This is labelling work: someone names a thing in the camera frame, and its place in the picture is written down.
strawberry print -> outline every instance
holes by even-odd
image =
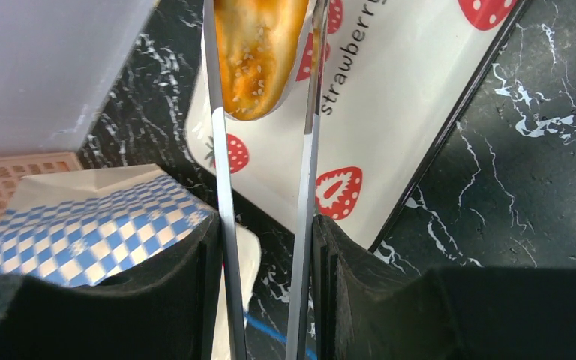
[[[297,73],[297,81],[302,81],[310,78],[310,66],[312,65],[312,39],[313,35],[308,35],[306,48],[304,49],[304,56],[301,58],[299,65],[299,72]],[[330,59],[330,44],[325,44],[325,60]]]
[[[209,160],[211,162],[211,166],[215,167],[215,150],[213,146],[213,137],[209,136],[208,139],[210,143],[206,144],[206,146],[211,149],[211,151],[204,157],[204,160]],[[248,149],[246,145],[235,135],[227,134],[226,141],[228,142],[228,150],[229,150],[229,165],[230,165],[230,173],[234,174],[237,173],[239,170],[242,170],[248,165]]]
[[[355,166],[321,175],[316,180],[316,204],[322,214],[342,220],[352,214],[363,185],[363,172]]]
[[[328,34],[334,34],[341,28],[344,21],[344,3],[341,0],[330,0],[328,10]]]
[[[458,0],[460,9],[474,28],[486,32],[500,24],[518,0]]]

toy bread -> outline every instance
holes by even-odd
[[[215,0],[224,109],[241,121],[268,115],[295,82],[313,0]]]

blue checkered cloth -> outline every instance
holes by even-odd
[[[82,202],[8,209],[0,274],[95,285],[182,240],[213,211],[168,175]]]

marble surface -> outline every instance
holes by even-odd
[[[159,2],[79,152],[84,167],[155,163],[216,204],[183,131],[201,14],[200,0]],[[292,235],[237,194],[235,208],[262,245],[250,314],[285,334]],[[440,264],[576,267],[576,0],[533,0],[388,234],[375,254],[408,275]],[[252,359],[284,357],[253,326],[247,342]]]

blue straw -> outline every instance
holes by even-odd
[[[282,344],[286,344],[288,339],[285,335],[281,334],[279,331],[271,328],[270,326],[266,325],[265,323],[259,321],[252,317],[249,313],[244,313],[244,317],[248,320],[248,323],[251,324],[255,329],[267,334],[271,338],[274,338],[277,341],[280,341]],[[311,349],[306,348],[306,355],[310,360],[317,360],[317,354],[314,353]]]

